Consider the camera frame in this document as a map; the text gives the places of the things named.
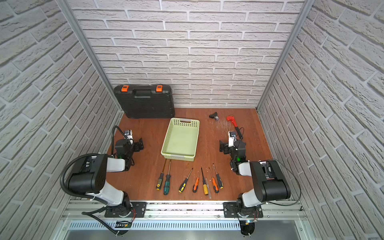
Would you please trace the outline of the black yellow small screwdriver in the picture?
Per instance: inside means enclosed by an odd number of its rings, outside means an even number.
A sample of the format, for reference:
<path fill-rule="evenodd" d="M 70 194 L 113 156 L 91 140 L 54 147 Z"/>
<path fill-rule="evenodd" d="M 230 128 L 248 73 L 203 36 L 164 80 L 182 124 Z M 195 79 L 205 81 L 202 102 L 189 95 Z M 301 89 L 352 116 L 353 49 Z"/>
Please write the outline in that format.
<path fill-rule="evenodd" d="M 223 185 L 223 182 L 222 182 L 222 180 L 221 180 L 221 178 L 220 178 L 219 173 L 217 172 L 217 169 L 216 169 L 215 164 L 213 164 L 213 167 L 214 167 L 214 170 L 215 170 L 215 173 L 216 173 L 216 177 L 217 177 L 217 185 L 218 185 L 218 187 L 219 187 L 220 189 L 223 189 L 223 188 L 224 188 L 224 185 Z"/>

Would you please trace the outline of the orange handle screwdriver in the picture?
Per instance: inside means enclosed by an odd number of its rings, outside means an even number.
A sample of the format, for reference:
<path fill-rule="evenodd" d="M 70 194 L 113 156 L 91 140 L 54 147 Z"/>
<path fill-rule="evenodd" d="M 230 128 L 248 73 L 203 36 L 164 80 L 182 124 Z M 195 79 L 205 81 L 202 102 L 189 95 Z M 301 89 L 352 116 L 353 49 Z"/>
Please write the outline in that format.
<path fill-rule="evenodd" d="M 211 174 L 211 179 L 212 179 L 212 184 L 213 184 L 214 192 L 215 192 L 215 193 L 219 193 L 219 187 L 218 187 L 218 185 L 217 185 L 217 183 L 216 183 L 216 181 L 215 181 L 215 178 L 214 178 L 214 176 L 213 176 L 213 174 L 212 174 L 210 168 L 209 168 L 209 172 L 210 172 L 210 174 Z"/>

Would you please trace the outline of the black yellow dotted screwdriver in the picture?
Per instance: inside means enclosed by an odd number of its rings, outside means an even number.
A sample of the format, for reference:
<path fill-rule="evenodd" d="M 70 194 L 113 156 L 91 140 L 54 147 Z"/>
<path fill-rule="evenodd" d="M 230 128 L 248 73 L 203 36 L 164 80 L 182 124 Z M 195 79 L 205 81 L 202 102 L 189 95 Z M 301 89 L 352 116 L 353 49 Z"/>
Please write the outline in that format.
<path fill-rule="evenodd" d="M 164 162 L 164 165 L 163 165 L 163 169 L 162 169 L 162 172 L 158 178 L 158 181 L 157 181 L 157 186 L 156 186 L 156 190 L 160 190 L 161 187 L 162 187 L 162 182 L 163 182 L 163 178 L 164 178 L 164 170 L 165 170 L 165 166 L 166 166 L 166 163 L 167 163 L 167 159 L 165 159 L 165 162 Z"/>

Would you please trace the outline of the yellow handle screwdriver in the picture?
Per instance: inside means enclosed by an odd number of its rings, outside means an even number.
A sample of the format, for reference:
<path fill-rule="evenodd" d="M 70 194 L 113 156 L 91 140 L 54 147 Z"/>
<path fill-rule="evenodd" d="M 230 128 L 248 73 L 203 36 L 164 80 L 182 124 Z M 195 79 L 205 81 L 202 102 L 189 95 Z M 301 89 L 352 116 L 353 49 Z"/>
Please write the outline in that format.
<path fill-rule="evenodd" d="M 205 179 L 203 173 L 202 173 L 202 177 L 203 177 L 203 190 L 204 190 L 204 195 L 207 196 L 207 195 L 209 194 L 209 191 L 208 191 L 207 182 L 206 182 L 206 179 Z"/>

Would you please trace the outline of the green black screwdriver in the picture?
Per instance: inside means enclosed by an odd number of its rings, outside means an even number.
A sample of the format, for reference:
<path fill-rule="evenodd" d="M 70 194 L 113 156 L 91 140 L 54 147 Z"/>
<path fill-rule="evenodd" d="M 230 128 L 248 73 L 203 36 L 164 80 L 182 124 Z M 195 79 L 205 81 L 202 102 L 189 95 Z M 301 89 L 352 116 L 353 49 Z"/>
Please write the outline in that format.
<path fill-rule="evenodd" d="M 164 195 L 165 196 L 168 195 L 169 191 L 170 191 L 170 181 L 171 181 L 170 170 L 171 170 L 171 161 L 169 164 L 169 170 L 168 170 L 168 174 L 166 175 L 166 181 L 165 181 L 165 186 L 164 186 Z"/>

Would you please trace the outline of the clear handle tester screwdriver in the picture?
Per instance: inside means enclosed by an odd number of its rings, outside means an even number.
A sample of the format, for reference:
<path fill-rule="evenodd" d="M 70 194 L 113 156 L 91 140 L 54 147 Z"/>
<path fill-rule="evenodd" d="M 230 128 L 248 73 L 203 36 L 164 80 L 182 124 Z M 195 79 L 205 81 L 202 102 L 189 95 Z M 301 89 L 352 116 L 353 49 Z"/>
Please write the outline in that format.
<path fill-rule="evenodd" d="M 208 180 L 207 178 L 206 179 L 206 185 L 207 185 L 207 192 L 208 192 L 208 196 L 209 196 L 209 199 L 211 200 L 212 199 L 212 194 L 211 194 L 211 191 L 210 191 L 210 187 L 209 187 L 209 184 L 208 184 Z"/>

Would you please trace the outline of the orange black screwdriver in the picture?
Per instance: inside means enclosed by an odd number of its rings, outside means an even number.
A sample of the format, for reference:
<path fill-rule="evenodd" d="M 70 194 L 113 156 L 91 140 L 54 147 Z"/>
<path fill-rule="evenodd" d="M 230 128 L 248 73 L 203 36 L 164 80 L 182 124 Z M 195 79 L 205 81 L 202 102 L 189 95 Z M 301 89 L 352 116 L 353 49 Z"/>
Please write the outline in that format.
<path fill-rule="evenodd" d="M 198 170 L 198 175 L 195 180 L 194 186 L 193 186 L 193 193 L 196 193 L 199 187 L 199 181 L 200 181 L 200 170 Z"/>

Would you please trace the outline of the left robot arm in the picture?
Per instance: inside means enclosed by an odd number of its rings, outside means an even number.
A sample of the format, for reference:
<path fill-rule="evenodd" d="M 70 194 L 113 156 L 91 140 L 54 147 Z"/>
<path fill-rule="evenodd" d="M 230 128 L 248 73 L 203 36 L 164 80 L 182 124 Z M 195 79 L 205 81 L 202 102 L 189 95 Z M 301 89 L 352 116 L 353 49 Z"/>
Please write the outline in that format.
<path fill-rule="evenodd" d="M 107 173 L 127 172 L 135 165 L 133 155 L 144 149 L 142 139 L 133 139 L 131 130 L 118 130 L 123 138 L 115 142 L 112 137 L 111 154 L 84 154 L 69 162 L 60 176 L 62 190 L 73 197 L 96 200 L 102 204 L 97 212 L 105 212 L 107 218 L 136 217 L 136 210 L 126 192 L 107 182 Z"/>

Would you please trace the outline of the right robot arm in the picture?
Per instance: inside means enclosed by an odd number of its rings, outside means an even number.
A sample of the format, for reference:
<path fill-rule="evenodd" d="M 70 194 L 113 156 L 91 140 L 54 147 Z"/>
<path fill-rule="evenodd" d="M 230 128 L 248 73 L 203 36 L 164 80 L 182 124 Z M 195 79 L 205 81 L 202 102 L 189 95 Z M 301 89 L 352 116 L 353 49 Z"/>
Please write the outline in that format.
<path fill-rule="evenodd" d="M 253 188 L 240 194 L 236 205 L 228 208 L 238 217 L 247 218 L 253 215 L 257 218 L 262 204 L 291 197 L 291 189 L 278 161 L 248 161 L 246 143 L 241 140 L 230 143 L 220 141 L 220 152 L 231 156 L 230 167 L 235 174 L 252 178 Z"/>

